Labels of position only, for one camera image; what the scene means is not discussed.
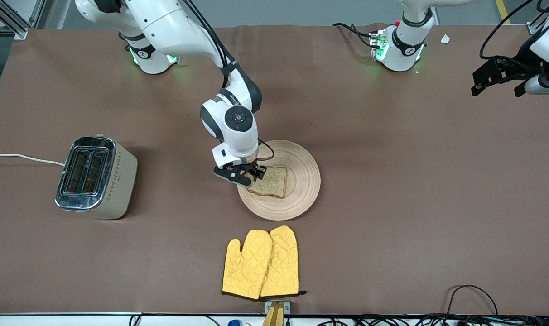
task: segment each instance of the bread slice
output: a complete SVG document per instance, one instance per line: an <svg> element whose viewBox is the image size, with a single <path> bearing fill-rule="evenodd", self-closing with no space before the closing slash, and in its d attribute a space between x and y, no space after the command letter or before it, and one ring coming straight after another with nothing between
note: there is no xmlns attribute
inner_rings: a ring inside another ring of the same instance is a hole
<svg viewBox="0 0 549 326"><path fill-rule="evenodd" d="M259 196L284 198L284 186L287 183L286 167L266 167L262 180L252 182L248 191Z"/></svg>

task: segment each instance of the wooden plate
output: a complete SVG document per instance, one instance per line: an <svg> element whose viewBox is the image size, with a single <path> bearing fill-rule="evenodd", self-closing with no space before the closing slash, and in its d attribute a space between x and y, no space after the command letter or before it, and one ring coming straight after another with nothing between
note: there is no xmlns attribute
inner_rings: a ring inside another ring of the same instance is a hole
<svg viewBox="0 0 549 326"><path fill-rule="evenodd" d="M252 194L238 187L240 198L254 214L271 221L293 219L306 212L317 198L321 187L321 173L314 158L303 147L287 140L267 142L274 150L274 158L260 165L287 167L284 198ZM260 145L258 157L268 157L270 150Z"/></svg>

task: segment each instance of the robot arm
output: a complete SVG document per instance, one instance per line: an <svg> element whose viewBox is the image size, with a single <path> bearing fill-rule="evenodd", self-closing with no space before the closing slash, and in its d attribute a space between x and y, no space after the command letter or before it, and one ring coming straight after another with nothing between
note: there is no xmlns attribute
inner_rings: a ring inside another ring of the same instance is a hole
<svg viewBox="0 0 549 326"><path fill-rule="evenodd" d="M514 57L488 58L473 74L472 95L477 96L497 83L523 80L514 89L517 97L525 93L549 94L549 17Z"/></svg>
<svg viewBox="0 0 549 326"><path fill-rule="evenodd" d="M374 60L389 70L405 72L419 60L425 37L435 18L431 7L455 7L471 0L398 0L403 5L399 25L390 25L371 36Z"/></svg>
<svg viewBox="0 0 549 326"><path fill-rule="evenodd" d="M266 168L256 163L258 129L253 115L260 109L262 102L258 86L248 78L222 44L212 39L208 29L190 20L179 2L125 0L125 4L122 4L119 1L76 0L76 5L86 9L91 8L92 2L119 4L113 5L109 13L103 13L97 5L92 6L94 12L98 11L93 16L96 22L110 24L121 30L144 72L164 72L172 64L167 56L174 58L201 54L210 58L230 81L227 87L221 88L200 108L202 124L214 138L221 141L212 150L217 165L214 173L245 187L252 184L251 179L245 176L246 173L262 179Z"/></svg>

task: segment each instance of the oven mitt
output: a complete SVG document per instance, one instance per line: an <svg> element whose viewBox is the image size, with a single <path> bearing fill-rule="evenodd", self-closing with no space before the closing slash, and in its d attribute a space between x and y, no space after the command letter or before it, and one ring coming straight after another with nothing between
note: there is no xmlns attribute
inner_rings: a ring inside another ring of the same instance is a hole
<svg viewBox="0 0 549 326"><path fill-rule="evenodd" d="M299 255L295 232L283 225L271 230L270 237L273 249L260 300L305 294L306 291L299 291Z"/></svg>
<svg viewBox="0 0 549 326"><path fill-rule="evenodd" d="M232 239L226 249L222 294L258 300L271 252L272 240L266 231L250 230L242 248L240 240Z"/></svg>

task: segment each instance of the toaster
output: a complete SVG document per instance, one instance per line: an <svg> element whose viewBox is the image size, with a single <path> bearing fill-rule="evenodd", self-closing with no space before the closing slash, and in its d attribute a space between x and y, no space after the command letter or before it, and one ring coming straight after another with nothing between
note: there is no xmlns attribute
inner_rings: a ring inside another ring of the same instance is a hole
<svg viewBox="0 0 549 326"><path fill-rule="evenodd" d="M99 134L82 137L69 150L55 203L96 219L119 219L130 203L138 160Z"/></svg>

